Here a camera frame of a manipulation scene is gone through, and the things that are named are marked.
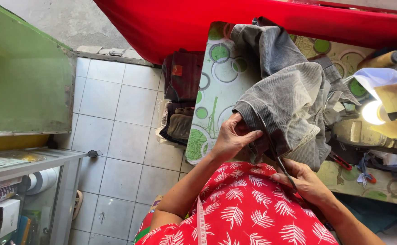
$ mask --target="red floral shirt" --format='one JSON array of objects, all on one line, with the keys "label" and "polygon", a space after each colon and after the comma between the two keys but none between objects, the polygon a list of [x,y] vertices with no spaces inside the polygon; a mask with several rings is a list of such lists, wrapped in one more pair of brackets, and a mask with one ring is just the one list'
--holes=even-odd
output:
[{"label": "red floral shirt", "polygon": [[[337,244],[298,194],[273,181],[267,164],[222,164],[200,193],[209,245]],[[137,245],[194,245],[197,202],[189,218],[150,231]]]}]

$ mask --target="red fabric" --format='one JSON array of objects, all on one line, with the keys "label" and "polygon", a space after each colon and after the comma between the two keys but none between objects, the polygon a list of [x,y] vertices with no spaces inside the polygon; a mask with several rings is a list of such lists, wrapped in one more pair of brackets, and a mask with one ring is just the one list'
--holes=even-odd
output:
[{"label": "red fabric", "polygon": [[397,47],[397,15],[273,0],[94,0],[144,59],[162,64],[179,48],[204,51],[212,21],[264,16],[289,33],[362,47]]},{"label": "red fabric", "polygon": [[[266,164],[225,163],[202,189],[207,244],[310,245],[337,242],[297,194],[272,180]],[[197,244],[197,202],[180,225],[150,231],[137,245]]]}]

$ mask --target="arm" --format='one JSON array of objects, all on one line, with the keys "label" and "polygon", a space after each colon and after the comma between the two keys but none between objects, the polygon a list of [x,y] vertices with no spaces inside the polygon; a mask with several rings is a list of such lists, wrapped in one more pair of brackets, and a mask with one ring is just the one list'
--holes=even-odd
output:
[{"label": "arm", "polygon": [[262,136],[262,131],[252,131],[242,136],[236,125],[242,120],[239,113],[225,121],[212,151],[194,169],[171,188],[154,211],[150,230],[166,224],[180,224],[213,173],[247,144]]},{"label": "arm", "polygon": [[[297,186],[298,193],[308,202],[316,205],[336,230],[346,245],[386,245],[377,235],[360,223],[354,215],[335,198],[309,166],[284,159],[285,168]],[[287,176],[274,174],[275,181],[292,186]]]}]

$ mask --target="concrete wall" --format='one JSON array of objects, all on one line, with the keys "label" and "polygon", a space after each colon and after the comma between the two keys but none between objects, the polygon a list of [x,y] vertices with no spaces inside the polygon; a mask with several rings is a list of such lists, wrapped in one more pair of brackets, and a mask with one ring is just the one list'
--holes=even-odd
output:
[{"label": "concrete wall", "polygon": [[66,45],[130,45],[92,0],[0,0],[0,5]]}]

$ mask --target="floor tile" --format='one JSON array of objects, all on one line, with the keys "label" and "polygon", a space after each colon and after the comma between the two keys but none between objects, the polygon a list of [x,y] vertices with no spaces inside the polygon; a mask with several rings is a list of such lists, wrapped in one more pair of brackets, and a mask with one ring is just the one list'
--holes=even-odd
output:
[{"label": "floor tile", "polygon": [[165,104],[168,100],[163,98],[163,92],[158,92],[158,96],[156,97],[156,105],[153,110],[153,119],[151,121],[152,128],[159,128],[161,126],[161,119]]},{"label": "floor tile", "polygon": [[123,84],[158,90],[161,73],[161,69],[137,64],[127,64]]},{"label": "floor tile", "polygon": [[88,245],[125,245],[127,241],[91,233]]},{"label": "floor tile", "polygon": [[164,86],[165,86],[165,77],[162,74],[161,75],[161,79],[159,80],[158,91],[163,92],[164,91]]},{"label": "floor tile", "polygon": [[143,166],[136,201],[152,205],[157,195],[165,195],[179,180],[179,172]]},{"label": "floor tile", "polygon": [[87,78],[80,114],[114,120],[121,85]]},{"label": "floor tile", "polygon": [[72,150],[88,152],[93,149],[105,155],[108,152],[113,125],[114,121],[111,120],[79,115]]},{"label": "floor tile", "polygon": [[115,121],[108,157],[142,164],[149,132],[144,126]]},{"label": "floor tile", "polygon": [[144,164],[174,171],[180,171],[183,152],[184,150],[182,149],[178,149],[166,144],[160,144],[156,140],[156,136],[154,135],[154,133],[151,133],[148,137]]},{"label": "floor tile", "polygon": [[55,139],[55,142],[58,143],[59,148],[71,149],[71,146],[73,143],[73,138],[74,138],[74,135],[76,132],[76,123],[77,123],[78,117],[79,117],[79,114],[73,113],[73,116],[71,119],[71,133],[55,134],[54,139]]},{"label": "floor tile", "polygon": [[132,224],[130,225],[129,241],[135,239],[135,235],[140,229],[141,223],[143,222],[145,216],[150,210],[150,205],[144,205],[141,203],[135,203],[134,215],[132,217]]},{"label": "floor tile", "polygon": [[108,158],[100,195],[135,201],[142,167],[141,164]]},{"label": "floor tile", "polygon": [[71,229],[70,236],[68,237],[68,245],[88,245],[89,239],[89,232]]},{"label": "floor tile", "polygon": [[125,66],[119,62],[91,60],[87,78],[121,83]]},{"label": "floor tile", "polygon": [[180,172],[182,173],[189,173],[195,166],[187,163],[185,161],[185,154],[183,154],[183,158],[182,158],[182,167],[180,168]]},{"label": "floor tile", "polygon": [[135,203],[99,196],[92,233],[127,240]]},{"label": "floor tile", "polygon": [[71,222],[71,228],[91,232],[98,195],[88,192],[82,192],[82,194],[82,206],[80,207],[79,214],[77,214],[76,219]]},{"label": "floor tile", "polygon": [[77,189],[99,194],[105,163],[106,157],[84,157]]},{"label": "floor tile", "polygon": [[157,94],[154,90],[123,85],[115,120],[150,127]]},{"label": "floor tile", "polygon": [[76,64],[76,76],[80,77],[87,77],[88,74],[88,67],[90,66],[90,61],[91,59],[86,59],[86,58],[77,58],[77,64]]},{"label": "floor tile", "polygon": [[80,103],[82,101],[83,88],[85,87],[85,80],[87,78],[78,77],[74,81],[74,101],[73,101],[73,112],[79,113]]},{"label": "floor tile", "polygon": [[179,175],[179,181],[183,178],[183,177],[185,177],[187,175],[187,173],[180,173],[180,175]]}]

